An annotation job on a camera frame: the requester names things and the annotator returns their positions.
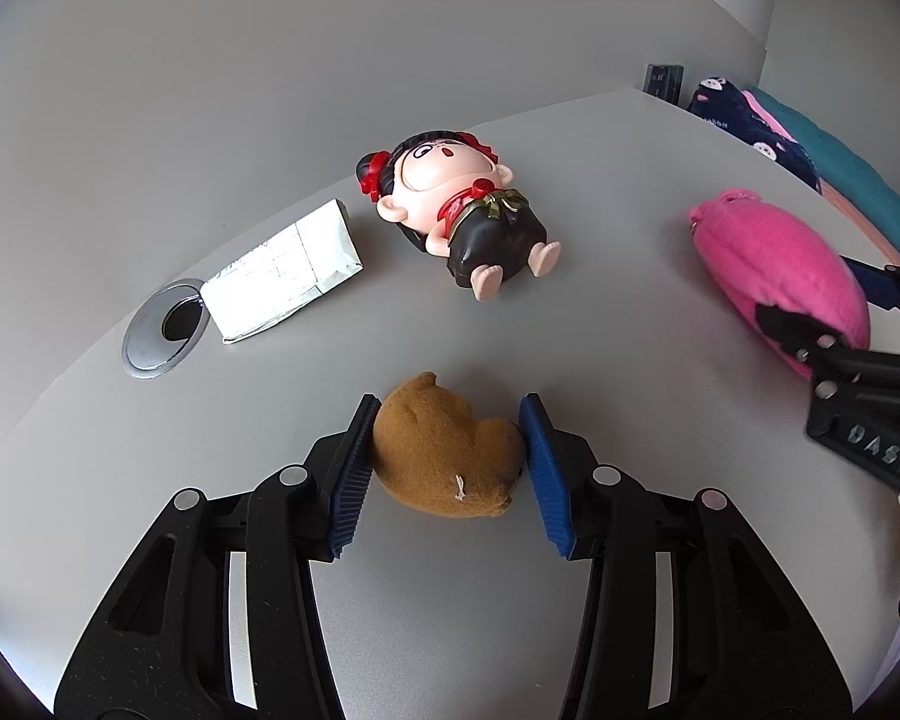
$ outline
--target figurine head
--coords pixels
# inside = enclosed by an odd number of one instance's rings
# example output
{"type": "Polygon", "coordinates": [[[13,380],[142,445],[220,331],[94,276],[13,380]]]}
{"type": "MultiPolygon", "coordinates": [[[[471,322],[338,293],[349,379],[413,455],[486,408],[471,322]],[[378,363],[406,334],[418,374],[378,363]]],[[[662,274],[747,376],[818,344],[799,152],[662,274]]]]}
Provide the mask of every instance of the figurine head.
{"type": "Polygon", "coordinates": [[[360,188],[381,217],[422,235],[437,225],[440,207],[477,178],[506,189],[514,172],[470,133],[450,130],[421,132],[393,152],[367,154],[357,165],[360,188]]]}

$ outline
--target chibi figurine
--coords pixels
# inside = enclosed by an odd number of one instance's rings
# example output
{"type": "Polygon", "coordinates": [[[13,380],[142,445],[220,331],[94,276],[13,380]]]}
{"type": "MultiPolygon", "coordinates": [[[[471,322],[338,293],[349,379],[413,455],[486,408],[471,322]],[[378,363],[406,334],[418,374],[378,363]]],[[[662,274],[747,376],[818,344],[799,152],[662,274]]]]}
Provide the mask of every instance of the chibi figurine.
{"type": "Polygon", "coordinates": [[[545,276],[557,264],[559,242],[547,242],[528,200],[511,189],[514,172],[468,132],[421,132],[393,152],[367,154],[357,179],[381,217],[419,250],[446,257],[477,300],[493,298],[525,265],[545,276]]]}

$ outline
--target figurine foot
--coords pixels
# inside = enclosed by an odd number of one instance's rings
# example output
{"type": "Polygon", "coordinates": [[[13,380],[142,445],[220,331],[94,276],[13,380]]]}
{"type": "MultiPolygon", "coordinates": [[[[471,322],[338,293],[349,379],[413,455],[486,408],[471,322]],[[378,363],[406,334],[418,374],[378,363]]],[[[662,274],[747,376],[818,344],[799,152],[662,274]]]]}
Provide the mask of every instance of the figurine foot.
{"type": "Polygon", "coordinates": [[[549,274],[557,264],[560,258],[560,242],[551,241],[549,244],[533,244],[530,250],[530,256],[527,258],[527,265],[530,266],[530,272],[540,278],[549,274]]]}
{"type": "Polygon", "coordinates": [[[470,285],[477,300],[490,300],[500,291],[504,269],[499,265],[479,265],[470,274],[470,285]]]}

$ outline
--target pink sheet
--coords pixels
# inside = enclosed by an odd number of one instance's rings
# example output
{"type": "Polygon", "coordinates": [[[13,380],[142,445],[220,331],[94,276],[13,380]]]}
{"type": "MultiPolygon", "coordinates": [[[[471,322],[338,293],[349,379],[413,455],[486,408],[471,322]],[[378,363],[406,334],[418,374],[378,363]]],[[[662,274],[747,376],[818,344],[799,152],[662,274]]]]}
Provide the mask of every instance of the pink sheet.
{"type": "Polygon", "coordinates": [[[761,119],[763,119],[764,122],[766,122],[767,124],[770,124],[770,129],[772,129],[773,132],[786,138],[791,143],[797,143],[797,139],[794,138],[789,132],[787,132],[787,130],[785,130],[783,128],[783,124],[780,124],[780,122],[778,122],[773,117],[773,115],[770,114],[770,111],[768,111],[766,108],[763,107],[763,105],[761,105],[760,103],[758,103],[756,101],[756,97],[751,95],[751,93],[749,93],[749,92],[744,92],[744,97],[746,98],[746,101],[749,103],[749,106],[754,110],[754,113],[757,116],[759,116],[761,119]]]}
{"type": "Polygon", "coordinates": [[[900,265],[900,252],[890,245],[890,242],[884,238],[883,233],[874,227],[872,222],[860,213],[860,210],[853,203],[826,183],[826,181],[821,180],[820,186],[821,194],[826,198],[827,202],[852,221],[854,226],[866,236],[866,240],[875,245],[880,250],[880,253],[887,258],[888,263],[900,265]]]}

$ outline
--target table surface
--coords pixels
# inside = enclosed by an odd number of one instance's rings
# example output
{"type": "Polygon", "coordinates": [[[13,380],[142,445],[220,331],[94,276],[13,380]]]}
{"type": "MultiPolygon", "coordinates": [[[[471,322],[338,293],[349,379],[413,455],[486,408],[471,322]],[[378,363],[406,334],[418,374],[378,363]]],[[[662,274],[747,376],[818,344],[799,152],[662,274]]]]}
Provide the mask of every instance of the table surface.
{"type": "MultiPolygon", "coordinates": [[[[181,275],[209,277],[332,197],[349,210],[364,272],[234,346],[211,324],[186,360],[151,381],[122,370],[127,317],[18,425],[0,451],[0,647],[45,702],[175,490],[250,490],[346,427],[364,392],[384,397],[420,370],[437,372],[478,415],[515,418],[520,397],[539,392],[554,424],[649,490],[725,490],[863,698],[895,630],[895,497],[802,435],[807,384],[711,283],[686,211],[748,186],[842,254],[882,264],[879,252],[752,148],[634,90],[475,131],[563,242],[551,276],[520,274],[477,303],[348,177],[181,275]]],[[[874,347],[900,351],[900,316],[874,309],[874,347]]],[[[374,481],[343,559],[314,566],[347,717],[556,716],[588,570],[546,541],[526,480],[504,517],[469,521],[404,508],[374,481]]],[[[241,592],[231,596],[234,669],[248,701],[241,592]]],[[[669,632],[658,641],[666,653],[669,632]]],[[[669,654],[658,660],[663,675],[669,654]]],[[[664,678],[655,696],[665,690],[664,678]]]]}

